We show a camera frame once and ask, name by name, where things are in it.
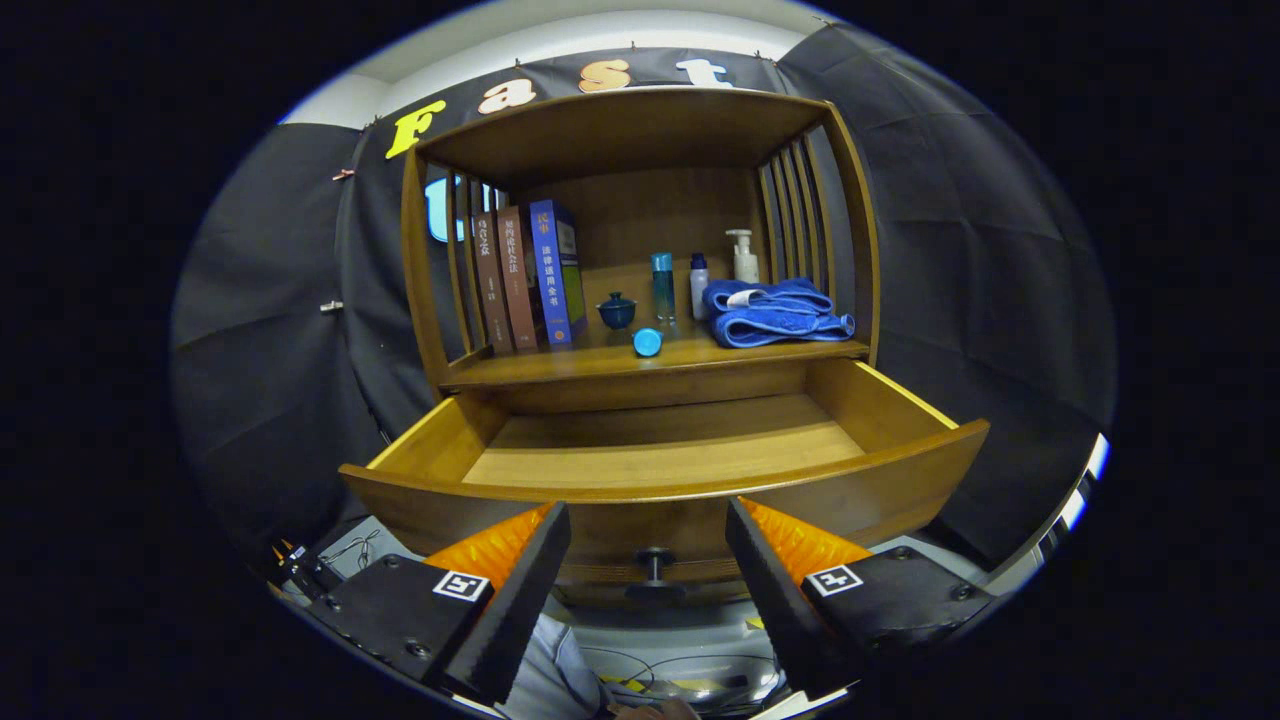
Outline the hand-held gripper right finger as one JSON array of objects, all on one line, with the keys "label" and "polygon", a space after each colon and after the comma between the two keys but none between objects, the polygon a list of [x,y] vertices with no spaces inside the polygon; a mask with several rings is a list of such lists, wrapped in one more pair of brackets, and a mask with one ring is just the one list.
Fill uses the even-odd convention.
[{"label": "hand-held gripper right finger", "polygon": [[873,553],[749,498],[724,538],[790,685],[815,700],[943,653],[996,597],[920,550]]}]

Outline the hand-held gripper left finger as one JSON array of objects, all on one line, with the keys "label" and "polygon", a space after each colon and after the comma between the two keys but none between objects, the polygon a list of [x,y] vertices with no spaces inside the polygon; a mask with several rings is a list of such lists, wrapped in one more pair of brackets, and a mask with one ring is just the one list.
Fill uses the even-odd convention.
[{"label": "hand-held gripper left finger", "polygon": [[311,594],[308,620],[433,692],[504,703],[571,541],[568,509],[544,503],[468,538],[507,538],[494,570],[388,553]]}]

